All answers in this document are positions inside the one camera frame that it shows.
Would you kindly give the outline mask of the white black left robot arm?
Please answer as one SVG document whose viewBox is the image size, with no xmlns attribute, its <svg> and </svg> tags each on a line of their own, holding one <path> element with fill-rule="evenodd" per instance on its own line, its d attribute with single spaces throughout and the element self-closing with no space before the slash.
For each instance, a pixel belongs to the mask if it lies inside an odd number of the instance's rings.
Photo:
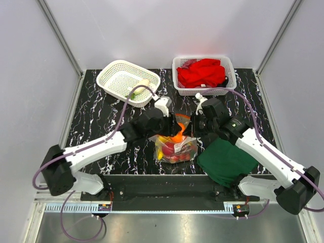
<svg viewBox="0 0 324 243">
<path fill-rule="evenodd" d="M 164 115 L 154 108 L 124 123 L 116 131 L 83 145 L 50 147 L 40 170 L 52 196 L 76 190 L 92 194 L 97 200 L 105 200 L 109 196 L 106 182 L 99 175 L 81 172 L 82 168 L 108 155 L 124 152 L 139 140 L 155 135 L 173 137 L 180 131 L 173 113 Z"/>
</svg>

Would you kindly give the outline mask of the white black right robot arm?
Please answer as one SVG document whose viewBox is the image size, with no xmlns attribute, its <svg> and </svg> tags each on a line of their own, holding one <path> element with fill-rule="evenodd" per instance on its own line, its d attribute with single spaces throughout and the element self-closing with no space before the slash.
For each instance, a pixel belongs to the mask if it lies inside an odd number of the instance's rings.
<svg viewBox="0 0 324 243">
<path fill-rule="evenodd" d="M 246 196 L 275 200 L 293 215 L 305 209 L 308 202 L 319 192 L 319 170 L 313 166 L 305 168 L 288 158 L 263 139 L 255 122 L 249 123 L 239 116 L 230 116 L 219 99 L 207 99 L 200 93 L 195 97 L 199 103 L 185 133 L 192 137 L 216 134 L 220 139 L 253 157 L 276 178 L 273 182 L 242 173 L 238 183 L 230 187 L 231 197 L 237 201 Z"/>
</svg>

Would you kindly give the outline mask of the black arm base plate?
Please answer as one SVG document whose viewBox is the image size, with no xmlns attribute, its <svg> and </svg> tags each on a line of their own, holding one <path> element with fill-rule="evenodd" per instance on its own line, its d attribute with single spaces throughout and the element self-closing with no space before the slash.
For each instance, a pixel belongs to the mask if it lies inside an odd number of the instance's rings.
<svg viewBox="0 0 324 243">
<path fill-rule="evenodd" d="M 246 197 L 237 189 L 228 189 L 207 175 L 106 175 L 106 193 L 83 192 L 82 201 L 112 199 L 113 212 L 212 212 L 225 211 L 225 202 L 244 204 L 259 201 Z"/>
</svg>

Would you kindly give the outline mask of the clear zip top bag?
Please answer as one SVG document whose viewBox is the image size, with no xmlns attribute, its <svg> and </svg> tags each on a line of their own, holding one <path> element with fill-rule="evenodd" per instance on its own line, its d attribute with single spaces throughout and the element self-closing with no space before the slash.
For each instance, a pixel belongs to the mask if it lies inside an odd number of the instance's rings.
<svg viewBox="0 0 324 243">
<path fill-rule="evenodd" d="M 177 120 L 177 123 L 182 123 L 185 126 L 185 128 L 187 128 L 187 126 L 189 125 L 189 122 L 190 122 L 190 117 L 177 113 L 176 120 Z M 157 139 L 157 136 L 161 136 L 161 135 L 155 135 L 152 138 L 150 138 L 150 140 L 152 142 L 154 142 L 154 144 Z M 174 145 L 175 153 L 172 156 L 164 155 L 163 158 L 161 160 L 159 160 L 159 162 L 176 164 L 176 163 L 191 160 L 191 159 L 195 158 L 195 156 L 197 155 L 198 146 L 197 146 L 196 138 L 183 136 L 184 140 L 180 143 L 173 142 L 171 137 L 166 137 L 166 139 L 168 140 L 167 142 L 172 142 L 175 144 Z"/>
</svg>

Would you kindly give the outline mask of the orange fake fruit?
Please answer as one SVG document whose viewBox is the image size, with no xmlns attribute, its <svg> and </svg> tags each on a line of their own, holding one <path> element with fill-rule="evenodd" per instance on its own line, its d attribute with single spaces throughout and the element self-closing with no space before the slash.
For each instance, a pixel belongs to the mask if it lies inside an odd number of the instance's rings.
<svg viewBox="0 0 324 243">
<path fill-rule="evenodd" d="M 177 133 L 176 136 L 171 137 L 172 141 L 175 143 L 180 143 L 184 140 L 183 132 L 185 131 L 185 126 L 182 123 L 178 123 L 178 125 L 181 127 L 181 130 Z"/>
</svg>

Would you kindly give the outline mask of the pale cream fake food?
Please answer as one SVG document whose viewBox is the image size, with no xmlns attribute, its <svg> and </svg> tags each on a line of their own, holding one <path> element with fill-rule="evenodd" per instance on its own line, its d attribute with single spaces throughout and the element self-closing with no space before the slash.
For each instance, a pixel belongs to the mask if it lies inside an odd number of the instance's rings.
<svg viewBox="0 0 324 243">
<path fill-rule="evenodd" d="M 130 99 L 131 100 L 134 100 L 136 96 L 140 95 L 141 93 L 144 92 L 145 88 L 146 87 L 149 87 L 150 85 L 150 80 L 148 79 L 143 79 L 141 81 L 139 81 L 135 87 L 139 86 L 132 94 L 131 94 L 131 97 Z"/>
</svg>

